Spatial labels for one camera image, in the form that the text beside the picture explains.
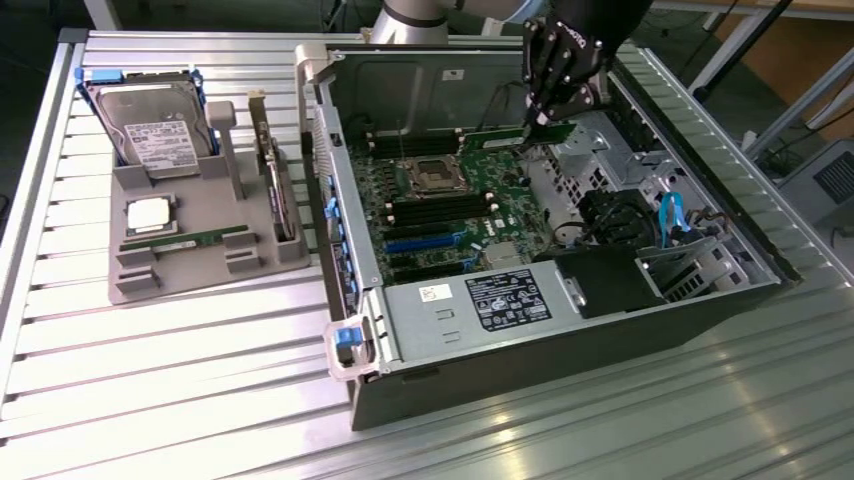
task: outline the hard drive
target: hard drive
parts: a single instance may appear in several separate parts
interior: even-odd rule
[[[77,69],[76,75],[118,164],[142,165],[154,179],[197,174],[197,158],[216,154],[197,71],[125,76],[120,70]]]

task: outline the label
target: label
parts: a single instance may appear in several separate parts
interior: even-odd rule
[[[146,170],[196,165],[196,149],[182,120],[125,125],[124,130]]]
[[[451,294],[451,286],[447,283],[421,287],[417,289],[417,292],[421,294],[421,303],[435,302],[436,300],[453,297]]]
[[[524,137],[497,138],[495,140],[487,140],[483,142],[481,148],[500,148],[512,145],[521,145],[524,143]]]
[[[184,250],[185,248],[196,248],[196,241],[186,240],[185,242],[169,243],[168,245],[158,245],[150,247],[150,251],[154,253],[172,252],[174,250]]]
[[[448,80],[461,80],[465,78],[465,70],[443,70],[441,71],[441,81],[447,82]]]
[[[465,287],[487,332],[551,318],[531,270],[472,278],[465,280]]]

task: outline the cpu socket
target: cpu socket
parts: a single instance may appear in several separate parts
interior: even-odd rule
[[[468,183],[452,156],[407,160],[404,168],[415,196],[448,195],[468,191]]]

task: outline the circuit board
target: circuit board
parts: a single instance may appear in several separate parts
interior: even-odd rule
[[[222,243],[222,235],[228,233],[244,232],[249,229],[246,225],[234,225],[233,227],[217,228],[204,232],[182,233],[169,235],[138,242],[125,243],[118,246],[118,251],[125,252],[136,248],[152,248],[154,252],[165,252],[169,250],[180,250],[190,247],[208,247]]]
[[[499,268],[499,264],[489,263],[484,253],[489,245],[501,243],[507,246],[509,244],[503,242],[512,242],[517,255],[517,260],[512,261],[520,264],[529,263],[532,257],[548,247],[551,234],[543,221],[541,209],[528,186],[524,182],[520,183],[524,172],[511,149],[404,159],[375,159],[367,152],[351,152],[351,158],[385,285],[421,279],[409,279],[400,274],[401,270],[405,273],[436,267],[439,271],[435,276],[441,276]],[[413,174],[417,162],[424,162],[431,168],[437,166],[443,172],[453,169],[453,174],[461,177],[452,182],[445,175],[441,182],[436,181],[431,185],[441,192],[441,198],[455,198],[457,192],[453,189],[464,189],[469,195],[472,192],[477,195],[488,192],[489,201],[496,207],[492,206],[487,215],[440,222],[453,237],[452,245],[388,253],[387,235],[395,230],[388,220],[389,202],[412,204],[413,200],[425,198],[419,189],[424,187],[423,182],[416,181],[419,172]]]

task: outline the warning sticker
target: warning sticker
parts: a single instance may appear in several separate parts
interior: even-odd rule
[[[465,286],[480,325],[488,332],[551,318],[531,270],[472,278],[465,280]]]
[[[196,150],[182,120],[125,125],[124,130],[146,170],[196,165]]]

